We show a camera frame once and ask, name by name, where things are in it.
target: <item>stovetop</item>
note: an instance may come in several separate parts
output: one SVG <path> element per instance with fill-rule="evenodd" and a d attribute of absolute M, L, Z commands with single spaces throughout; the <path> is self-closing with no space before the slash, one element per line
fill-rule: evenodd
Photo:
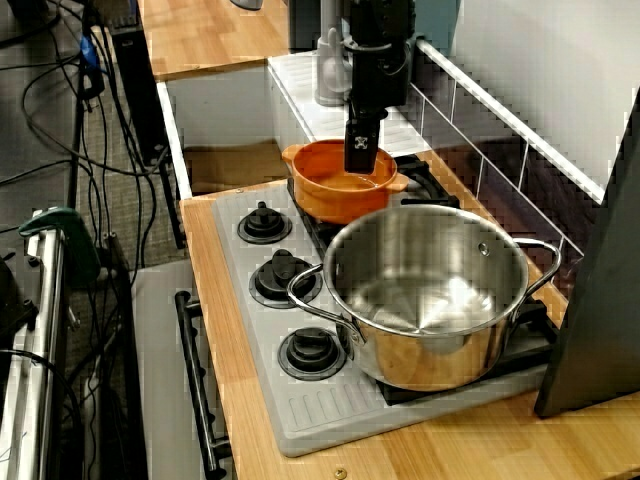
<path fill-rule="evenodd" d="M 446 194 L 426 164 L 415 157 L 396 161 L 412 182 L 407 192 L 392 197 L 388 208 L 425 200 L 457 206 L 457 199 Z M 267 244 L 247 243 L 240 238 L 239 226 L 246 223 L 243 219 L 252 212 L 255 218 L 260 217 L 255 213 L 260 202 L 264 202 L 260 211 L 266 230 L 271 228 L 266 218 L 270 211 L 264 208 L 283 214 L 291 222 L 286 237 L 274 237 L 274 243 Z M 345 361 L 341 357 L 344 365 L 340 368 L 337 356 L 328 374 L 301 375 L 287 359 L 297 358 L 299 350 L 310 358 L 320 358 L 320 363 L 331 363 L 318 345 L 335 350 L 330 343 L 335 341 L 335 327 L 287 304 L 282 289 L 304 265 L 322 262 L 326 247 L 341 227 L 304 214 L 287 185 L 222 197 L 214 202 L 212 211 L 272 428 L 284 455 L 304 455 L 539 388 L 555 339 L 554 327 L 539 303 L 524 307 L 530 321 L 523 322 L 512 335 L 496 367 L 464 387 L 436 393 L 405 391 L 376 382 L 348 358 Z M 263 294 L 273 300 L 265 301 Z M 340 312 L 321 278 L 308 285 L 303 294 L 311 299 L 311 305 Z M 313 332 L 292 349 L 292 334 L 302 328 L 312 328 Z"/>

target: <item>black oven handle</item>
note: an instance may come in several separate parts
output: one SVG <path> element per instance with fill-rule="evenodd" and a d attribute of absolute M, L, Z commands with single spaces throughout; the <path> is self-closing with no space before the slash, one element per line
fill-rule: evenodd
<path fill-rule="evenodd" d="M 198 347 L 196 346 L 195 335 L 197 331 L 191 323 L 194 317 L 202 316 L 202 308 L 199 303 L 189 303 L 190 299 L 191 294 L 189 292 L 182 291 L 175 295 L 178 324 L 180 325 L 180 336 L 182 337 L 182 350 L 184 351 L 184 360 L 189 378 L 191 402 L 196 418 L 205 476 L 207 480 L 222 480 L 227 475 L 227 472 L 220 467 L 220 459 L 231 456 L 231 445 L 228 437 L 216 439 L 213 436 L 211 424 L 214 422 L 215 417 L 209 410 L 203 381 L 205 370 L 200 366 Z"/>

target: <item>tile backsplash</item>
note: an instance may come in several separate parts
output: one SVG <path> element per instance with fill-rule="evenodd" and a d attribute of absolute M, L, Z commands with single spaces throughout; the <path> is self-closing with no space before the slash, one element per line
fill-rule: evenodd
<path fill-rule="evenodd" d="M 439 61 L 416 48 L 407 104 L 399 110 L 509 234 L 561 249 L 554 284 L 568 297 L 599 204 L 537 151 L 533 132 L 528 137 L 521 126 L 518 133 L 503 110 L 470 93 L 464 73 Z M 547 251 L 527 254 L 541 270 L 551 264 Z"/>

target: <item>pot handle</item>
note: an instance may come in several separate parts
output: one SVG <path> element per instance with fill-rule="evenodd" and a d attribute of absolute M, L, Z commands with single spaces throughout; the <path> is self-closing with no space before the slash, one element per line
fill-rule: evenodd
<path fill-rule="evenodd" d="M 393 182 L 391 182 L 385 188 L 389 193 L 400 193 L 405 191 L 407 185 L 409 185 L 409 177 L 398 173 L 396 174 L 396 178 L 393 179 Z"/>
<path fill-rule="evenodd" d="M 347 328 L 351 332 L 351 339 L 354 342 L 364 344 L 365 340 L 364 340 L 364 337 L 362 336 L 362 333 L 360 333 L 360 330 L 358 330 L 358 328 L 352 322 L 344 318 L 342 315 L 336 315 L 334 313 L 327 312 L 326 310 L 312 307 L 311 305 L 304 303 L 302 300 L 296 297 L 296 294 L 293 291 L 295 286 L 305 278 L 310 277 L 311 275 L 314 275 L 322 271 L 322 267 L 323 267 L 322 263 L 319 263 L 318 265 L 313 265 L 312 267 L 308 268 L 304 272 L 301 272 L 295 277 L 293 277 L 289 282 L 289 285 L 287 285 L 287 296 L 289 297 L 289 300 L 291 300 L 298 308 L 304 310 L 307 313 L 311 313 L 312 315 L 317 315 L 318 317 L 322 317 L 337 325 L 342 325 L 343 327 Z"/>
<path fill-rule="evenodd" d="M 553 277 L 557 273 L 558 269 L 560 268 L 560 263 L 562 262 L 562 254 L 560 253 L 559 248 L 541 240 L 536 240 L 533 238 L 514 238 L 513 241 L 518 245 L 522 245 L 525 247 L 544 248 L 546 250 L 549 250 L 553 254 L 553 263 L 551 264 L 551 267 L 538 280 L 529 285 L 529 288 L 527 288 L 522 299 L 522 301 L 524 302 L 527 298 L 536 293 L 540 289 L 540 287 L 547 283 L 551 279 L 551 277 Z"/>
<path fill-rule="evenodd" d="M 289 165 L 293 164 L 293 159 L 296 158 L 296 155 L 300 150 L 302 150 L 305 145 L 290 145 L 284 149 L 282 152 L 282 160 Z"/>

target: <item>dark tile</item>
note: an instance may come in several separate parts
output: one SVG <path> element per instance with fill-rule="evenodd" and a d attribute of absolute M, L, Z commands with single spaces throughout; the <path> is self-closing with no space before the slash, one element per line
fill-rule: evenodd
<path fill-rule="evenodd" d="M 402 115 L 409 121 L 411 126 L 420 132 L 422 128 L 422 113 L 424 111 L 424 97 L 415 88 L 409 85 L 407 93 L 407 103 L 396 107 Z"/>
<path fill-rule="evenodd" d="M 518 185 L 524 162 L 525 140 L 461 85 L 456 88 L 453 124 L 514 185 Z"/>
<path fill-rule="evenodd" d="M 553 277 L 553 284 L 567 299 L 571 295 L 573 286 L 576 283 L 576 276 L 582 265 L 582 259 L 583 256 L 580 252 L 573 248 L 569 242 L 565 241 L 562 247 L 562 264 L 556 276 Z"/>
<path fill-rule="evenodd" d="M 450 119 L 455 80 L 419 49 L 413 60 L 413 78 L 418 90 Z"/>
<path fill-rule="evenodd" d="M 533 148 L 521 190 L 584 252 L 600 208 L 589 195 Z"/>
<path fill-rule="evenodd" d="M 451 147 L 467 147 L 469 142 L 451 125 L 437 109 L 425 102 L 422 136 L 434 150 Z"/>
<path fill-rule="evenodd" d="M 535 238 L 560 245 L 562 236 L 553 225 L 487 162 L 482 168 L 478 200 L 512 237 Z M 541 270 L 551 266 L 553 259 L 547 250 L 524 250 Z"/>
<path fill-rule="evenodd" d="M 475 195 L 482 156 L 429 102 L 425 104 L 422 136 Z"/>

